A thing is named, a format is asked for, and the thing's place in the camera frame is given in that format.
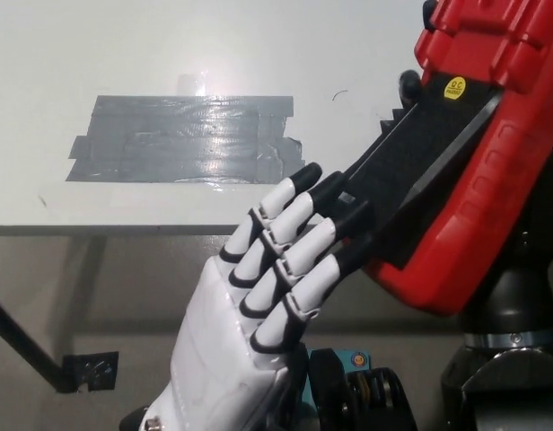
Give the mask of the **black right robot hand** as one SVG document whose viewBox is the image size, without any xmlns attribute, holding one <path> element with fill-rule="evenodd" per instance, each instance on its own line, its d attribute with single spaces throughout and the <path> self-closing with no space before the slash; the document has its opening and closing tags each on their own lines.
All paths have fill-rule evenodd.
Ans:
<svg viewBox="0 0 553 431">
<path fill-rule="evenodd" d="M 427 1 L 392 287 L 471 344 L 553 340 L 553 1 Z"/>
</svg>

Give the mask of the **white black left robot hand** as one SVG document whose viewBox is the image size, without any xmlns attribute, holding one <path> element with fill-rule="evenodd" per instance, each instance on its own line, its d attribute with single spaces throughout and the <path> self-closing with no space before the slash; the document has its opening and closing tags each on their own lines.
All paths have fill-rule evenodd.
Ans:
<svg viewBox="0 0 553 431">
<path fill-rule="evenodd" d="M 172 351 L 170 380 L 123 430 L 288 430 L 302 398 L 302 336 L 365 242 L 340 247 L 366 212 L 325 216 L 345 187 L 318 164 L 282 180 L 209 258 Z M 315 215 L 321 222 L 310 227 Z"/>
</svg>

